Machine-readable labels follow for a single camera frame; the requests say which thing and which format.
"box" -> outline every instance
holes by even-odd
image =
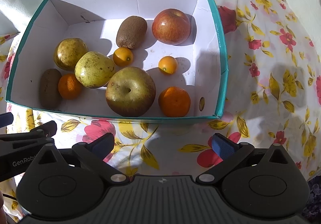
[[[192,32],[181,45],[156,41],[151,25],[164,9],[186,13]],[[139,118],[114,113],[105,100],[105,87],[86,88],[75,100],[63,100],[57,110],[44,110],[38,89],[42,73],[58,67],[53,61],[57,44],[71,37],[84,40],[90,51],[111,56],[118,48],[116,34],[122,21],[132,15],[145,18],[147,33],[142,46],[133,50],[132,66],[146,70],[157,92],[152,107]],[[171,76],[158,70],[161,57],[171,55],[179,62]],[[68,73],[60,70],[62,75]],[[35,110],[107,118],[115,121],[192,124],[220,118],[228,79],[223,28],[214,0],[43,0],[32,17],[18,47],[9,77],[6,101]],[[184,88],[191,97],[186,117],[167,118],[158,106],[158,95],[169,86]]]

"tangerine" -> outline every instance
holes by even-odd
[[[177,61],[172,56],[164,56],[158,62],[158,68],[165,75],[172,75],[177,70]]]
[[[158,105],[167,117],[184,117],[191,107],[191,98],[184,89],[172,86],[160,93]]]
[[[77,80],[74,74],[63,75],[58,83],[58,91],[63,99],[76,99],[81,91],[82,84]]]
[[[131,50],[126,47],[118,48],[113,54],[113,61],[117,66],[123,67],[133,62],[134,56]]]

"kiwi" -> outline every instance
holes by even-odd
[[[120,25],[116,44],[118,47],[135,49],[143,42],[147,31],[147,22],[140,16],[130,16]]]
[[[58,91],[58,83],[61,73],[57,69],[46,70],[40,79],[39,100],[45,109],[55,109],[61,103],[61,96]]]

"tablecloth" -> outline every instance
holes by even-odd
[[[134,174],[196,177],[221,162],[211,149],[211,136],[219,132],[233,142],[246,141],[260,148],[280,143],[305,179],[314,177],[321,164],[321,65],[313,42],[284,0],[215,1],[229,59],[221,119],[183,126],[117,123],[8,104],[14,123],[7,127],[7,132],[29,131],[55,120],[57,148],[70,148],[80,141],[90,143],[111,132],[115,147],[104,161],[129,177]],[[2,92],[19,38],[13,39],[7,62],[2,63]],[[13,194],[15,182],[2,182],[0,189]],[[16,201],[5,199],[5,207],[21,217]]]

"apple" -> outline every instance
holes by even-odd
[[[182,11],[170,8],[155,17],[151,31],[160,42],[179,45],[191,34],[191,22]]]

